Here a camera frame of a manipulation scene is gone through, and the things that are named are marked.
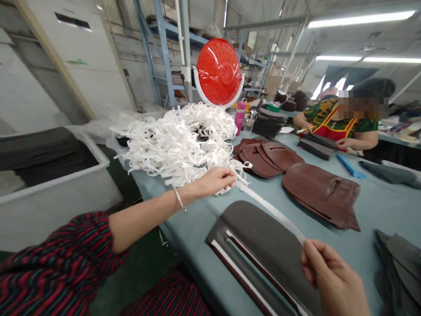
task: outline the work table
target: work table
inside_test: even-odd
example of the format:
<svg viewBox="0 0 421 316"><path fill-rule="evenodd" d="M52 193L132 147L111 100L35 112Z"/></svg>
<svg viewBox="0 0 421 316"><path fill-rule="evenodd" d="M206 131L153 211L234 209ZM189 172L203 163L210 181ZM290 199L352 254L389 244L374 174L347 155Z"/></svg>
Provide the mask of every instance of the work table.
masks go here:
<svg viewBox="0 0 421 316"><path fill-rule="evenodd" d="M237 145L242 138L256 136L253 133L247 136L241 133L232 144ZM375 178L359 167L357 162L361 158L344 154L357 169L367 174L368 178L364 180L353 178L336 156L331 157L330 161L324 161L298 148L298 137L295 135L280 134L276 139L294 149L306 163L361 185L360 195L354 205L361 227L361 232L357 232L336 229L330 223L303 209L282 188L283 175L269 180L247 175L247 181L251 182L249 188L288 217L306 238L318 239L331 245L346 260L364 282L373 315L380 315L383 302L373 279L381 262L374 248L374 230L380 229L389 235L397 233L421 248L421 191L404 185L391 185ZM165 187L164 180L160 176L149 177L144 171L133 171L132 175L144 200L159 196L171 189ZM234 187L226 194L207 197L190 204L186 213L178 212L160 227L186 262L205 297L211 305L214 305L217 312L219 307L222 307L230 315L261 315L252 299L205 243L206 236L217 218L237 200L248 201L267 212L262 205Z"/></svg>

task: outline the green floor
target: green floor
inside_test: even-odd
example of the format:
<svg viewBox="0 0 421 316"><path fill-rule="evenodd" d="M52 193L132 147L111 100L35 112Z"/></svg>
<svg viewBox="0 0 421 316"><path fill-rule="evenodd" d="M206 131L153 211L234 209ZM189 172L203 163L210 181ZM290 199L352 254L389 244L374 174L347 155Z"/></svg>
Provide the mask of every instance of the green floor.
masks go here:
<svg viewBox="0 0 421 316"><path fill-rule="evenodd" d="M130 206L141 196L133 178L118 160L113 159L115 152L105 146L100 148L109 158L108 172L124 196L124 202L112 209L117 212ZM0 251L0 262L8 256L10 253ZM179 262L171 246L162 246L159 229L155 228L130 248L130 256L124 265L99 289L90 306L92 315L118 315L124 306L144 294Z"/></svg>

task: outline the red apron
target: red apron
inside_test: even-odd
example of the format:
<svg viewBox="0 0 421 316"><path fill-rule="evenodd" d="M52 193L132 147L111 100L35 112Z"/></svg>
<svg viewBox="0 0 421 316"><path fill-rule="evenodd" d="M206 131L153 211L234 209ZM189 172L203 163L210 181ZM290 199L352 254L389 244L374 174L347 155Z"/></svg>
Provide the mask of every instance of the red apron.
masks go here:
<svg viewBox="0 0 421 316"><path fill-rule="evenodd" d="M333 110L323 121L323 123L313 130L313 133L319 136L330 138L331 140L341 140L342 138L347 138L357 119L351 119L345 129L332 129L331 127L328 127L328 123L337 111L338 108Z"/></svg>

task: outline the pink water bottle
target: pink water bottle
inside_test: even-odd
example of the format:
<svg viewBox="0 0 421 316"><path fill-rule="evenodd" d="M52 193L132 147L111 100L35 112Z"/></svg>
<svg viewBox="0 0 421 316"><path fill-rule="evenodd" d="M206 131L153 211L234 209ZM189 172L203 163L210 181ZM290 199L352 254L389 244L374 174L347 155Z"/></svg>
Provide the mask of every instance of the pink water bottle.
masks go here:
<svg viewBox="0 0 421 316"><path fill-rule="evenodd" d="M241 101L237 102L237 112L235 113L235 125L237 126L237 134L238 136L241 132L241 127L244 121L244 113L246 112L246 99L243 98Z"/></svg>

